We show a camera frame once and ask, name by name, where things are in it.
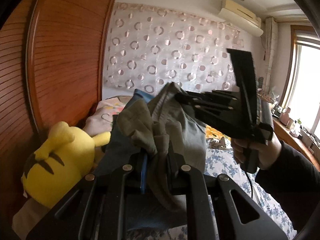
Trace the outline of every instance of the gray fabric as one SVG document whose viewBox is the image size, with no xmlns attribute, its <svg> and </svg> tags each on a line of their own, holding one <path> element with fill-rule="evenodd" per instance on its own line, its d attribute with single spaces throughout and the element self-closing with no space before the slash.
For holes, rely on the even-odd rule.
<svg viewBox="0 0 320 240">
<path fill-rule="evenodd" d="M 148 106 L 143 100 L 137 100 L 117 119 L 121 132 L 131 137 L 133 145 L 148 152 L 148 185 L 158 201 L 170 211 L 185 210 L 186 204 L 184 197 L 172 196 L 168 190 L 165 161 L 169 141 L 187 164 L 201 172 L 205 165 L 205 125 L 191 118 L 186 112 L 192 115 L 193 111 L 184 111 L 174 99 L 178 92 L 184 91 L 175 83 L 168 83 Z"/>
</svg>

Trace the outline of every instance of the window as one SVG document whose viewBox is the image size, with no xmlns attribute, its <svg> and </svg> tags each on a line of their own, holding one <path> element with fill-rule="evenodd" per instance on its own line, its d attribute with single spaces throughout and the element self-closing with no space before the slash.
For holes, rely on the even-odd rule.
<svg viewBox="0 0 320 240">
<path fill-rule="evenodd" d="M 320 138 L 320 39 L 309 26 L 291 26 L 291 68 L 282 106 Z"/>
</svg>

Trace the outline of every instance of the window frame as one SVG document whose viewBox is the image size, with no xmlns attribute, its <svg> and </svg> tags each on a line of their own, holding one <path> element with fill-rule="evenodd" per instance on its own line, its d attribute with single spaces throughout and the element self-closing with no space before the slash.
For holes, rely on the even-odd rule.
<svg viewBox="0 0 320 240">
<path fill-rule="evenodd" d="M 300 53 L 301 53 L 302 45 L 297 44 L 297 37 L 295 32 L 309 31 L 309 32 L 314 32 L 316 35 L 316 32 L 312 26 L 290 25 L 290 29 L 291 29 L 291 50 L 290 50 L 289 67 L 288 67 L 287 78 L 284 84 L 284 89 L 279 102 L 279 105 L 282 106 L 283 108 L 287 107 L 292 100 L 292 93 L 294 92 L 294 89 L 296 86 L 297 74 L 299 71 Z M 312 134 L 313 137 L 315 137 L 317 142 L 320 142 L 320 139 L 314 134 L 314 132 L 316 130 L 317 125 L 319 124 L 319 121 L 320 121 L 320 105 L 318 108 L 316 119 L 312 127 L 308 128 L 308 131 Z"/>
</svg>

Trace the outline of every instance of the black handle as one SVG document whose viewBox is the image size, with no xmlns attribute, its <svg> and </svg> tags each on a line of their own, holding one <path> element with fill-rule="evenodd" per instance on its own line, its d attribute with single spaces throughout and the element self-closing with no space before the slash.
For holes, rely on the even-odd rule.
<svg viewBox="0 0 320 240">
<path fill-rule="evenodd" d="M 240 168 L 251 174 L 256 173 L 259 164 L 259 151 L 243 148 L 243 154 L 245 156 L 245 162 L 240 164 Z"/>
</svg>

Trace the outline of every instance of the plush toy ear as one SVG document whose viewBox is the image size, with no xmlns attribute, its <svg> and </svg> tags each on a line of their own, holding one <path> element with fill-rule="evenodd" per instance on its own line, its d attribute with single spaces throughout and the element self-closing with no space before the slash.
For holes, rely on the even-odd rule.
<svg viewBox="0 0 320 240">
<path fill-rule="evenodd" d="M 66 122 L 56 123 L 50 130 L 47 140 L 35 151 L 36 161 L 46 160 L 50 152 L 64 144 L 73 142 L 74 139 L 75 135 Z"/>
<path fill-rule="evenodd" d="M 104 132 L 92 137 L 95 147 L 106 145 L 110 142 L 111 133 Z"/>
</svg>

